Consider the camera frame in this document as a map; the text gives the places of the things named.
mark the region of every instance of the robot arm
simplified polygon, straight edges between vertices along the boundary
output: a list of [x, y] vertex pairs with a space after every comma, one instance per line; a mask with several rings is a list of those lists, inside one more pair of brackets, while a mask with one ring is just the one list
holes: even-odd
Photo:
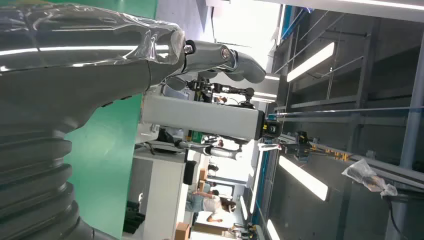
[[198, 72], [211, 79], [222, 72], [233, 81], [246, 79], [254, 84], [265, 79], [265, 70], [253, 58], [223, 44], [189, 40], [185, 46], [183, 73]]
[[206, 156], [229, 158], [232, 160], [240, 160], [242, 158], [241, 149], [229, 150], [219, 146], [186, 141], [178, 141], [175, 146], [181, 149], [193, 150]]

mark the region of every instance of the gray robot arm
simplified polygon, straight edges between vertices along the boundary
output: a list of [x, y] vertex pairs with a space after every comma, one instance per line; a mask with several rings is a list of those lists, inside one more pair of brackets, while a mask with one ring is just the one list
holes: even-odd
[[265, 70], [253, 58], [223, 44], [187, 41], [184, 49], [187, 50], [184, 73], [199, 72], [211, 79], [222, 72], [233, 81], [246, 79], [254, 84], [265, 79]]

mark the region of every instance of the robotic hand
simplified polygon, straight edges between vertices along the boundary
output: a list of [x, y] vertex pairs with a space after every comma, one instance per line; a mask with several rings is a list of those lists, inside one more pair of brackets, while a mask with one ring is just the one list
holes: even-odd
[[250, 101], [255, 95], [255, 90], [251, 87], [237, 88], [230, 85], [223, 85], [220, 83], [206, 83], [204, 81], [193, 80], [187, 83], [187, 87], [195, 92], [207, 93], [225, 93], [225, 94], [238, 94], [243, 95], [246, 101]]

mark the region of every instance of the white shirt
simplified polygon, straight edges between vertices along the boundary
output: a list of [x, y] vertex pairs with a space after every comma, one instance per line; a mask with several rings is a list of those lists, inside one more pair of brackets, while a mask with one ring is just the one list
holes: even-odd
[[219, 196], [213, 196], [213, 198], [205, 197], [203, 199], [203, 210], [206, 212], [212, 212], [212, 218], [217, 219], [219, 215], [225, 213], [221, 206], [221, 200]]

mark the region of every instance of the bolt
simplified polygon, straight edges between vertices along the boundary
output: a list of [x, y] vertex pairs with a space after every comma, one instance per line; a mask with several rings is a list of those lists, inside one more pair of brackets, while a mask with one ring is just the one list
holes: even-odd
[[231, 55], [231, 53], [230, 53], [230, 50], [228, 48], [223, 47], [221, 49], [221, 57], [223, 59], [228, 60], [230, 58], [230, 55]]
[[193, 46], [191, 46], [191, 45], [185, 45], [184, 46], [184, 53], [186, 53], [186, 54], [192, 54], [193, 53]]

